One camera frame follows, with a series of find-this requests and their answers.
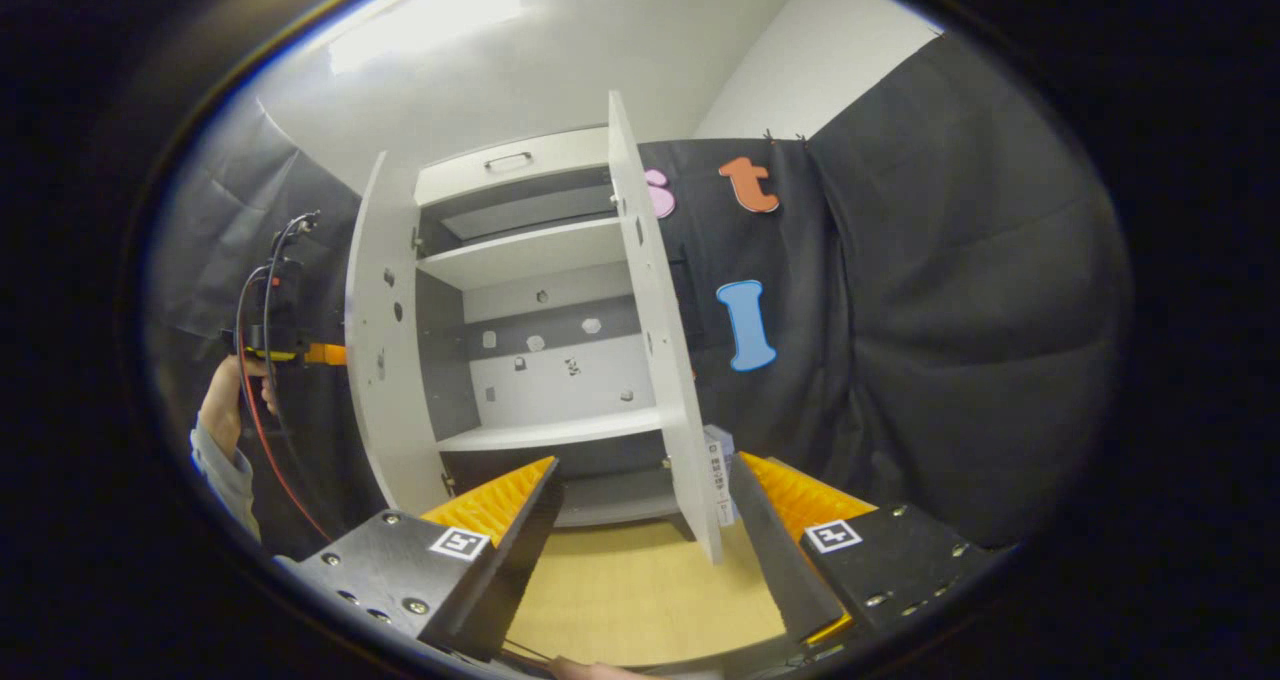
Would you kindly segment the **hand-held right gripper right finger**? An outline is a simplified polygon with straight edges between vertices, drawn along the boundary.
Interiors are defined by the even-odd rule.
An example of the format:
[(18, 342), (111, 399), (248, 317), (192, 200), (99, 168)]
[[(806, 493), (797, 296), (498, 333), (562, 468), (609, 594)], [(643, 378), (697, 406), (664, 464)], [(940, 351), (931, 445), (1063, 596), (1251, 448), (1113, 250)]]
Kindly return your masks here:
[(730, 494), (785, 631), (808, 651), (914, 627), (1006, 556), (914, 505), (874, 506), (746, 452), (730, 461)]

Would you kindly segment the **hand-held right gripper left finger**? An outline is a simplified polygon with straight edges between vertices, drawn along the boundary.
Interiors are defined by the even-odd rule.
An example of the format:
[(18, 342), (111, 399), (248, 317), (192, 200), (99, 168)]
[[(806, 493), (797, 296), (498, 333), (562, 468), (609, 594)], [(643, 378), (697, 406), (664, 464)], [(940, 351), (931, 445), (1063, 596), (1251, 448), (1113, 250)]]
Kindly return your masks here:
[(561, 511), (559, 465), (547, 456), (419, 516), (383, 510), (282, 566), (348, 620), (493, 660)]

